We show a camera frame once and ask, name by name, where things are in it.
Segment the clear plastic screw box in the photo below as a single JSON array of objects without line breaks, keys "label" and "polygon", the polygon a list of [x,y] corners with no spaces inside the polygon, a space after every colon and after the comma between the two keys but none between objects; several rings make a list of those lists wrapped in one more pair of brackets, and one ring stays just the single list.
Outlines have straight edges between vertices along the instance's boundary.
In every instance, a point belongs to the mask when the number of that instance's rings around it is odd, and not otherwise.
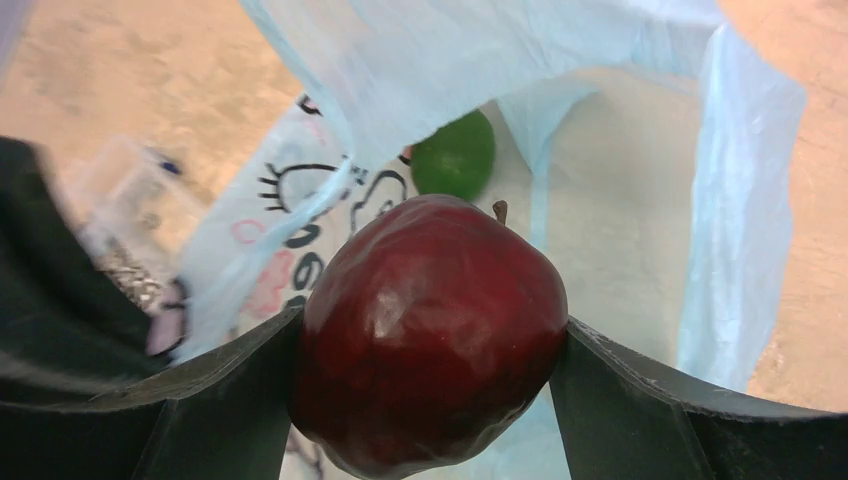
[{"label": "clear plastic screw box", "polygon": [[151,313],[204,212],[175,159],[127,135],[80,161],[61,185],[72,230],[118,288]]}]

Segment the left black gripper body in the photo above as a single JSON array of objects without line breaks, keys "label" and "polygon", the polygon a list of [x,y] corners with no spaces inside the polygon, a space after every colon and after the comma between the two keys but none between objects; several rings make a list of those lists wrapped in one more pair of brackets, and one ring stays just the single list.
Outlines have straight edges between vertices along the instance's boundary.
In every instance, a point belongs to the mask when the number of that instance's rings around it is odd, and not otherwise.
[{"label": "left black gripper body", "polygon": [[1,397],[93,396],[162,372],[150,319],[94,264],[47,186],[40,151],[1,139]]}]

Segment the dark red fake apple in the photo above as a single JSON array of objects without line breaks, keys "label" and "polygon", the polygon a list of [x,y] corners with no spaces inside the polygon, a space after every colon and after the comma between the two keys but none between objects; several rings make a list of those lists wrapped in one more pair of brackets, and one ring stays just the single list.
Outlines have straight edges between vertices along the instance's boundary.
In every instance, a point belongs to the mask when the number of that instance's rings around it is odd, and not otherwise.
[{"label": "dark red fake apple", "polygon": [[556,267],[476,206],[411,198],[356,233],[303,313],[288,410],[339,468],[403,479],[481,453],[567,335]]}]

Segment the blue plastic bag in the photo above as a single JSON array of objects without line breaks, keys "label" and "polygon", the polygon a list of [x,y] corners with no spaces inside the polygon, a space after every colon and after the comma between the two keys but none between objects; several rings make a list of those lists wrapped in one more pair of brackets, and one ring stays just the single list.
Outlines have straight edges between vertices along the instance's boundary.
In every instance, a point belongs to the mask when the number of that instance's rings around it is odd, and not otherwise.
[{"label": "blue plastic bag", "polygon": [[571,313],[742,392],[777,319],[804,90],[714,1],[247,1],[303,84],[185,245],[178,362],[301,304],[343,242],[412,197],[397,154],[494,114],[518,232]]}]

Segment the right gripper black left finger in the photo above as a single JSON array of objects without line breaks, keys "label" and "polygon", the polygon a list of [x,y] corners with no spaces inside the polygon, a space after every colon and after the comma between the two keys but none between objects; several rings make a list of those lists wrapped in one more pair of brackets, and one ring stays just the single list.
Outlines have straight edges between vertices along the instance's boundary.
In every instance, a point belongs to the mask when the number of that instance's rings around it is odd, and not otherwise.
[{"label": "right gripper black left finger", "polygon": [[275,479],[291,421],[290,308],[138,383],[81,395],[1,384],[5,479]]}]

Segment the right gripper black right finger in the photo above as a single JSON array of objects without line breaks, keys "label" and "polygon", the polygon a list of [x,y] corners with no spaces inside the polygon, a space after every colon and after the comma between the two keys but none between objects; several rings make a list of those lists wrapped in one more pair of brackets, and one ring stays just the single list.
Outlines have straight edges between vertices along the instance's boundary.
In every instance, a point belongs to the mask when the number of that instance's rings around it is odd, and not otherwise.
[{"label": "right gripper black right finger", "polygon": [[844,479],[847,416],[697,379],[570,319],[549,381],[574,479]]}]

